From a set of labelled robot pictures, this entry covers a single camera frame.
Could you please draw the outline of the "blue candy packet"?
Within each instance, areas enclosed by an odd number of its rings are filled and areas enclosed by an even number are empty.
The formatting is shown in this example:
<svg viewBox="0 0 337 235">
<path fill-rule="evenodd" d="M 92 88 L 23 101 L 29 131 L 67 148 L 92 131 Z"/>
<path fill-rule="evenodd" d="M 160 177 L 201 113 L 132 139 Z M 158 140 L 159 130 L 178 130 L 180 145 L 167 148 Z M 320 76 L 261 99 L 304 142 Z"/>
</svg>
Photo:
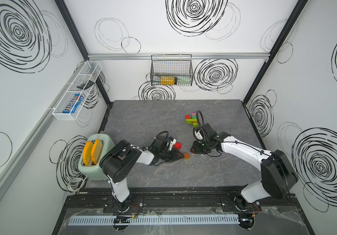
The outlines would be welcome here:
<svg viewBox="0 0 337 235">
<path fill-rule="evenodd" d="M 83 96 L 81 96 L 80 94 L 75 94 L 62 112 L 64 114 L 75 113 L 77 107 L 82 103 L 82 101 Z"/>
</svg>

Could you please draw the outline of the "black remote control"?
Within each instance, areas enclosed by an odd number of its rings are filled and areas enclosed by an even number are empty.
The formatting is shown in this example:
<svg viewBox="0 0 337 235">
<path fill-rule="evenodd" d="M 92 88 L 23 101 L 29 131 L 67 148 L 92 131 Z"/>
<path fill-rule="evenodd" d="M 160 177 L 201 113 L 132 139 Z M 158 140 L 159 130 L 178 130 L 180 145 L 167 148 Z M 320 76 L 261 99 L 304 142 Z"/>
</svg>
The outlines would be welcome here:
<svg viewBox="0 0 337 235">
<path fill-rule="evenodd" d="M 87 81 L 87 82 L 84 82 L 83 84 L 77 86 L 77 88 L 79 90 L 87 90 L 89 88 L 91 88 L 95 83 L 91 80 Z"/>
</svg>

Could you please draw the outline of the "small red lego brick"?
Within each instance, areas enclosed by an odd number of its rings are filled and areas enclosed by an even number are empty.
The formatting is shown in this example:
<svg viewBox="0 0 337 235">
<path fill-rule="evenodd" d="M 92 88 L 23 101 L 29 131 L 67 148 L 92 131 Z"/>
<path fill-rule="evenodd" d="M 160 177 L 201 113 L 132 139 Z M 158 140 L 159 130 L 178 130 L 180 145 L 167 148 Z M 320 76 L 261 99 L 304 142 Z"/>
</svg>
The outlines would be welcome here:
<svg viewBox="0 0 337 235">
<path fill-rule="evenodd" d="M 176 143 L 176 144 L 174 145 L 174 147 L 175 147 L 177 150 L 179 150 L 179 149 L 182 148 L 182 145 L 181 145 L 181 143 Z"/>
</svg>

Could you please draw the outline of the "black corner frame post left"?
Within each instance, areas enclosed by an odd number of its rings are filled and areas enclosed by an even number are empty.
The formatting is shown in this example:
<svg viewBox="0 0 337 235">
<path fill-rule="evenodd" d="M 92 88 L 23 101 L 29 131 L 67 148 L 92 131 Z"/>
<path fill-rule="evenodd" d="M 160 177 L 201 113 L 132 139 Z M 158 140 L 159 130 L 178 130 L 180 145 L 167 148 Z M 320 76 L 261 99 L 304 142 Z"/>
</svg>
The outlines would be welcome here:
<svg viewBox="0 0 337 235">
<path fill-rule="evenodd" d="M 80 37 L 80 34 L 79 34 L 79 32 L 77 30 L 77 27 L 76 27 L 71 15 L 70 15 L 70 12 L 68 10 L 68 7 L 67 7 L 65 1 L 64 0 L 55 0 L 55 3 L 57 5 L 64 21 L 65 21 L 68 29 L 69 29 L 69 32 L 70 32 L 78 50 L 79 50 L 82 58 L 85 61 L 88 60 L 89 59 L 88 50 L 87 50 L 84 42 L 82 41 L 82 39 Z M 98 78 L 96 80 L 96 85 L 97 85 L 106 105 L 108 106 L 108 108 L 111 108 L 113 103 L 110 101 L 109 96 L 108 96 L 102 82 Z"/>
</svg>

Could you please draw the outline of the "yellow toast slice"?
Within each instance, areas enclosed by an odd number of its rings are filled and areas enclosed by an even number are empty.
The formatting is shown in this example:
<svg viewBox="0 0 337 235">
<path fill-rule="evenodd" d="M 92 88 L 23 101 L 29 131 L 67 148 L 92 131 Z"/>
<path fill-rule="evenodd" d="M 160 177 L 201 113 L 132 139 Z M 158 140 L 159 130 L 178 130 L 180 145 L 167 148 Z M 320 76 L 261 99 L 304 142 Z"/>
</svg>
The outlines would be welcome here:
<svg viewBox="0 0 337 235">
<path fill-rule="evenodd" d="M 82 153 L 82 159 L 83 159 L 84 165 L 89 165 L 92 162 L 91 153 L 92 153 L 93 146 L 94 144 L 91 141 L 87 141 L 85 144 L 85 147 Z"/>
<path fill-rule="evenodd" d="M 103 149 L 103 142 L 101 140 L 95 140 L 92 153 L 91 153 L 92 162 L 94 165 L 96 165 L 99 162 L 102 149 Z"/>
</svg>

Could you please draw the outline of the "black corner frame post right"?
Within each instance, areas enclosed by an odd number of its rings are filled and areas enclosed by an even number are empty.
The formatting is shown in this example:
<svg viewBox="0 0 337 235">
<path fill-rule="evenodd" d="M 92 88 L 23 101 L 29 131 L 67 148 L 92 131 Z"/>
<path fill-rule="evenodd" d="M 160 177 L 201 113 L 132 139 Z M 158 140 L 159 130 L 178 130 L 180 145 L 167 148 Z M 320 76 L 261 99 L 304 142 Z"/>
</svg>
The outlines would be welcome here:
<svg viewBox="0 0 337 235">
<path fill-rule="evenodd" d="M 254 79 L 251 87 L 249 88 L 246 96 L 244 97 L 244 100 L 243 100 L 244 104 L 247 104 L 250 101 L 252 95 L 254 94 L 255 90 L 259 86 L 259 84 L 262 81 L 265 73 L 267 72 L 267 70 L 271 66 L 271 64 L 272 64 L 275 56 L 277 55 L 279 49 L 283 45 L 285 39 L 288 37 L 288 34 L 291 32 L 292 28 L 294 27 L 294 24 L 297 22 L 300 14 L 304 10 L 304 8 L 306 7 L 308 2 L 309 2 L 308 0 L 297 1 L 293 11 L 291 12 L 289 18 L 287 19 L 284 27 L 282 28 L 282 31 L 280 32 L 278 38 L 276 39 L 276 41 L 275 41 L 275 43 L 274 43 L 274 45 L 273 45 L 273 47 L 270 51 L 269 59 L 266 62 L 264 62 L 264 64 L 262 65 L 262 67 L 259 70 L 256 78 Z"/>
</svg>

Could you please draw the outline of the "yellow toast slice right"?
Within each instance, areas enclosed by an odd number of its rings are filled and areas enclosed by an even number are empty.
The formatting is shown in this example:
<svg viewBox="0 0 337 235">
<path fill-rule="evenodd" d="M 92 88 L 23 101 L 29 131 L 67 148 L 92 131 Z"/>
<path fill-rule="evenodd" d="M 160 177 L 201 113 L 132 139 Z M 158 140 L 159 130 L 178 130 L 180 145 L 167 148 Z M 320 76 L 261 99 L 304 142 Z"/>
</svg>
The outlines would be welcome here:
<svg viewBox="0 0 337 235">
<path fill-rule="evenodd" d="M 92 153 L 91 153 L 92 162 L 94 165 L 96 165 L 99 162 L 102 149 L 103 149 L 103 142 L 101 140 L 95 140 Z"/>
</svg>

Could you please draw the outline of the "green item in basket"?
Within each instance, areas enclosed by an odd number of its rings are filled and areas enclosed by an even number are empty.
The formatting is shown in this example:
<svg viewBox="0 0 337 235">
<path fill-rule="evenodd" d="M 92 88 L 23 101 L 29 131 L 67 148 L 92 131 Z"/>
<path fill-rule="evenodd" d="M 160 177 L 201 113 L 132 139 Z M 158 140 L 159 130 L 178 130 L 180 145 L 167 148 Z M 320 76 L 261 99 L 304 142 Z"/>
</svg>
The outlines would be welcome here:
<svg viewBox="0 0 337 235">
<path fill-rule="evenodd" d="M 192 77 L 189 75 L 177 76 L 177 85 L 178 86 L 191 86 L 192 85 Z"/>
</svg>

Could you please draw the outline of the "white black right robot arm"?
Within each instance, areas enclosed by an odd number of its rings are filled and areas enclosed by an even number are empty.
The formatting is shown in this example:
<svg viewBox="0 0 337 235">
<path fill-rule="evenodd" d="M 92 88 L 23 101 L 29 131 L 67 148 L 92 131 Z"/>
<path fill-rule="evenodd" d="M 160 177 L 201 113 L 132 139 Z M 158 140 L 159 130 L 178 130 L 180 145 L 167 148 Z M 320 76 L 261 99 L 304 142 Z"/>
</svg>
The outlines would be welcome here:
<svg viewBox="0 0 337 235">
<path fill-rule="evenodd" d="M 261 180 L 244 186 L 235 196 L 234 203 L 238 210 L 246 211 L 260 199 L 273 197 L 275 199 L 290 198 L 291 188 L 298 182 L 298 176 L 288 157 L 283 151 L 261 149 L 226 132 L 217 133 L 204 123 L 203 114 L 196 111 L 197 126 L 193 128 L 195 141 L 192 144 L 193 154 L 207 154 L 216 150 L 217 157 L 222 153 L 234 155 L 254 166 L 261 173 Z"/>
</svg>

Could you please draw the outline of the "lime green long lego brick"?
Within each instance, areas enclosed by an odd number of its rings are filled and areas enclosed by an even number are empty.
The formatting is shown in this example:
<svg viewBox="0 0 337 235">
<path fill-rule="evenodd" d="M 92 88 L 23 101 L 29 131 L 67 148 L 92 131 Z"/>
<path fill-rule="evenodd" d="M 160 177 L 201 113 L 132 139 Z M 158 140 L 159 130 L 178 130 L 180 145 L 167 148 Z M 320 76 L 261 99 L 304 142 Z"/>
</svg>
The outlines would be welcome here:
<svg viewBox="0 0 337 235">
<path fill-rule="evenodd" d="M 198 123 L 196 119 L 186 119 L 186 124 Z"/>
</svg>

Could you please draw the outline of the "yellow toast slice left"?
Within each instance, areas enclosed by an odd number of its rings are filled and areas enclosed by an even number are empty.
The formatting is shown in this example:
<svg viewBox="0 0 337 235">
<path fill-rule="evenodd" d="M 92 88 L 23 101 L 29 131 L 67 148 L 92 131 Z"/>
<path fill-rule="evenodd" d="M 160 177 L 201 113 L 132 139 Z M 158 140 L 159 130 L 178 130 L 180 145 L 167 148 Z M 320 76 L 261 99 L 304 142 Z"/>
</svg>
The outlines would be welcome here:
<svg viewBox="0 0 337 235">
<path fill-rule="evenodd" d="M 91 153 L 92 153 L 93 146 L 94 144 L 91 141 L 87 141 L 85 144 L 85 147 L 82 153 L 82 159 L 83 159 L 84 165 L 89 165 L 92 162 Z"/>
</svg>

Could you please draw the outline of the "black corner frame post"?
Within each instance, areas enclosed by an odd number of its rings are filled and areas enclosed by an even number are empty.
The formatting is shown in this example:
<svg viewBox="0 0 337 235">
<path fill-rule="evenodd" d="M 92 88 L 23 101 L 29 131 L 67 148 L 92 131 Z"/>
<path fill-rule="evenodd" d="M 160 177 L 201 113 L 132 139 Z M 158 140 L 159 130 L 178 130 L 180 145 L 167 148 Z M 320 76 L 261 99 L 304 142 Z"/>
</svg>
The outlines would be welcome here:
<svg viewBox="0 0 337 235">
<path fill-rule="evenodd" d="M 76 27 L 71 15 L 70 15 L 70 12 L 68 10 L 68 7 L 67 7 L 65 1 L 64 0 L 55 0 L 55 3 L 57 5 L 64 21 L 65 21 L 68 29 L 69 29 L 69 32 L 70 32 L 78 50 L 79 50 L 82 58 L 85 61 L 88 60 L 89 59 L 88 50 L 87 50 L 84 42 L 82 41 L 82 39 L 80 37 L 80 34 L 79 34 L 79 32 L 77 30 L 77 27 Z M 96 85 L 97 85 L 106 105 L 108 106 L 108 108 L 111 108 L 113 103 L 110 101 L 109 96 L 108 96 L 102 82 L 98 78 L 96 80 Z"/>
<path fill-rule="evenodd" d="M 276 41 L 275 41 L 275 43 L 274 43 L 274 45 L 273 45 L 273 47 L 270 51 L 269 59 L 266 62 L 264 62 L 264 64 L 262 65 L 262 67 L 259 70 L 256 78 L 254 79 L 251 87 L 249 88 L 246 96 L 244 97 L 244 100 L 243 100 L 244 104 L 247 104 L 250 101 L 252 95 L 254 94 L 255 90 L 259 86 L 259 84 L 262 81 L 265 73 L 267 72 L 267 70 L 271 66 L 271 64 L 272 64 L 275 56 L 277 55 L 279 49 L 283 45 L 285 39 L 288 37 L 288 34 L 291 32 L 292 28 L 294 27 L 294 24 L 297 22 L 300 14 L 304 10 L 304 8 L 306 7 L 308 2 L 309 2 L 308 0 L 297 1 L 293 11 L 291 12 L 289 18 L 287 19 L 284 27 L 282 28 L 282 31 L 280 32 L 278 38 L 276 39 Z"/>
</svg>

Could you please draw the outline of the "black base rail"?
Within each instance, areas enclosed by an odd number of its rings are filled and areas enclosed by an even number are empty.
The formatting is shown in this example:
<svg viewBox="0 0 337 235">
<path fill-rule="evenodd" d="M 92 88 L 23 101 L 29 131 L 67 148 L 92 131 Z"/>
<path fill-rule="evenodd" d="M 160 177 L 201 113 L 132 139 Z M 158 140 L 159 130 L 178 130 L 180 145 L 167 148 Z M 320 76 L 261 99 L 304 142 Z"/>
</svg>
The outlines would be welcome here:
<svg viewBox="0 0 337 235">
<path fill-rule="evenodd" d="M 96 209 L 105 213 L 146 212 L 165 208 L 220 208 L 224 212 L 258 212 L 262 207 L 295 207 L 301 209 L 294 194 L 275 199 L 267 197 L 248 203 L 239 193 L 240 187 L 189 187 L 189 188 L 132 188 L 130 196 L 118 203 L 107 188 L 85 189 L 68 196 L 61 212 L 69 209 Z"/>
</svg>

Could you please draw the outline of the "mint green toaster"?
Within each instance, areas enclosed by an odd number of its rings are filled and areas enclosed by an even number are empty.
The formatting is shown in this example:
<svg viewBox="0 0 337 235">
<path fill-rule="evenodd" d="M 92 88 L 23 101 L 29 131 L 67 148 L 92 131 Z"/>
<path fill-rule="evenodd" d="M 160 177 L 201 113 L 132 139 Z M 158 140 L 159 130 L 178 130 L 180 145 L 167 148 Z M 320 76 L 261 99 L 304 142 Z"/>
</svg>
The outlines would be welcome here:
<svg viewBox="0 0 337 235">
<path fill-rule="evenodd" d="M 107 177 L 103 173 L 100 160 L 115 146 L 107 134 L 94 134 L 88 138 L 78 163 L 79 171 L 91 181 L 103 181 Z"/>
</svg>

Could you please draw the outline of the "aluminium wall rail back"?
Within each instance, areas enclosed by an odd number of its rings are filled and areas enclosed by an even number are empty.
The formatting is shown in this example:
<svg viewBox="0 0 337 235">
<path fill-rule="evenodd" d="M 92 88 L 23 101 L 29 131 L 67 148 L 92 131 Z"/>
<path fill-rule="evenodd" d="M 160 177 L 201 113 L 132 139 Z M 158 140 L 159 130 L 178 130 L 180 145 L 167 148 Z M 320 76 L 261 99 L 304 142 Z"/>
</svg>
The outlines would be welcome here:
<svg viewBox="0 0 337 235">
<path fill-rule="evenodd" d="M 269 59 L 267 52 L 198 52 L 198 53 L 94 53 L 89 60 L 150 60 L 150 59 Z"/>
</svg>

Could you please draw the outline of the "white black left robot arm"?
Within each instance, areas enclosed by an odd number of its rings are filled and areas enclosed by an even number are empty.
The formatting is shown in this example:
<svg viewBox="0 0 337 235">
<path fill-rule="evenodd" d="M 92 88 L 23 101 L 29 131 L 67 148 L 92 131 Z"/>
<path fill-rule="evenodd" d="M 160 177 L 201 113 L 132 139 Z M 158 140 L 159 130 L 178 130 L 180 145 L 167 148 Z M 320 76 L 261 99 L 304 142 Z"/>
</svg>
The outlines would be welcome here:
<svg viewBox="0 0 337 235">
<path fill-rule="evenodd" d="M 107 177 L 113 201 L 119 210 L 125 211 L 129 207 L 130 191 L 126 177 L 136 163 L 159 166 L 185 158 L 175 147 L 176 139 L 168 134 L 168 131 L 160 132 L 147 147 L 138 147 L 121 140 L 101 158 L 99 165 Z"/>
</svg>

